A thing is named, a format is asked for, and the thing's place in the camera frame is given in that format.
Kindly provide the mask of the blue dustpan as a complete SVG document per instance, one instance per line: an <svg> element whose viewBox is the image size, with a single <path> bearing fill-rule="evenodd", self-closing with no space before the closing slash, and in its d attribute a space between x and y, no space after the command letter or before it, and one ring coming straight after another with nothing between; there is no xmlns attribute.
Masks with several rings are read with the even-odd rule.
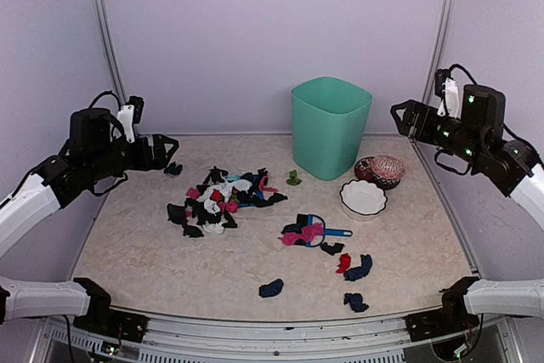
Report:
<svg viewBox="0 0 544 363"><path fill-rule="evenodd" d="M240 207L269 207L281 200L278 191L268 187L269 175L261 173L245 173L238 179L228 180L224 190L219 191L219 206L222 210Z"/></svg>

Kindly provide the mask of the blue hand brush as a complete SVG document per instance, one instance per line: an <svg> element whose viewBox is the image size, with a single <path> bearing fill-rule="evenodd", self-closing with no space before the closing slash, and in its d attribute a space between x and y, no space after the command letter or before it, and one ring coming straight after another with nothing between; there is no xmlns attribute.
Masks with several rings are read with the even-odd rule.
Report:
<svg viewBox="0 0 544 363"><path fill-rule="evenodd" d="M328 236L349 238L352 230L338 230L326 227L326 221L315 214L298 214L293 224L287 224L279 240L286 247L320 247Z"/></svg>

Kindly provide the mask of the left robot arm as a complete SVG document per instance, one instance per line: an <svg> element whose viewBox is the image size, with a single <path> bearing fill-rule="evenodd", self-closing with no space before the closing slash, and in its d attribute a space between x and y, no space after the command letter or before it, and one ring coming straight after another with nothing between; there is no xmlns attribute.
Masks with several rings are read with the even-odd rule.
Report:
<svg viewBox="0 0 544 363"><path fill-rule="evenodd" d="M44 219L68 207L83 192L99 196L98 182L128 180L128 172L162 170L179 142L166 135L137 137L133 126L141 110L124 105L116 116L89 107L71 114L70 134L59 154L29 170L1 203L1 253L6 254ZM113 332L119 315L111 296L95 282L1 279L1 321L71 315L103 333Z"/></svg>

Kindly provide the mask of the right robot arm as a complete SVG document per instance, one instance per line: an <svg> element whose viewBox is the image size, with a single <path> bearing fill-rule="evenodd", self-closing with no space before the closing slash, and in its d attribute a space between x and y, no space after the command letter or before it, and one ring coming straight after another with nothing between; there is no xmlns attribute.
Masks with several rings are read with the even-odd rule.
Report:
<svg viewBox="0 0 544 363"><path fill-rule="evenodd" d="M467 163L467 173L484 175L506 198L538 224L543 224L543 164L527 141L505 140L506 99L482 85L463 89L461 115L440 115L438 109L409 99L390 109L400 134L437 147L438 153ZM453 332L477 326L484 314L543 316L543 281L489 281L463 277L442 294L432 317L410 315L409 326Z"/></svg>

